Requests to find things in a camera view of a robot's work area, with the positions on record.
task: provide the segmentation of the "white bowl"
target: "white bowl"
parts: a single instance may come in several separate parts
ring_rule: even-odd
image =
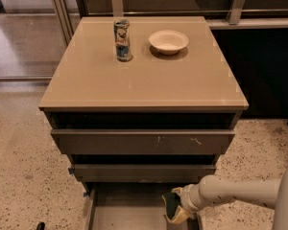
[[[177,53],[189,43],[185,34],[171,30],[155,32],[151,34],[149,41],[161,54],[166,56]]]

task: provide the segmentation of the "dark green object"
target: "dark green object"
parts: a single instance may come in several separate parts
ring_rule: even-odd
[[[169,219],[172,219],[176,213],[176,209],[181,205],[180,197],[177,194],[169,193],[162,195],[165,202],[166,215]]]

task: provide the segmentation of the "beverage can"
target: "beverage can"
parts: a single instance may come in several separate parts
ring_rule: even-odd
[[[132,59],[129,26],[130,23],[127,19],[114,22],[116,55],[118,60],[124,62]]]

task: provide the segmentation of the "gray drawer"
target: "gray drawer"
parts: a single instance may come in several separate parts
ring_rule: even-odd
[[[233,130],[53,129],[62,154],[224,154]]]
[[[214,174],[213,165],[73,165],[82,182],[197,182]]]

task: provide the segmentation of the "robotic hand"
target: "robotic hand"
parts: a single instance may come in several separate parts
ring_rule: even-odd
[[[280,179],[233,182],[217,175],[162,196],[170,223],[180,224],[207,206],[234,200],[275,209],[273,230],[288,230],[288,168]]]

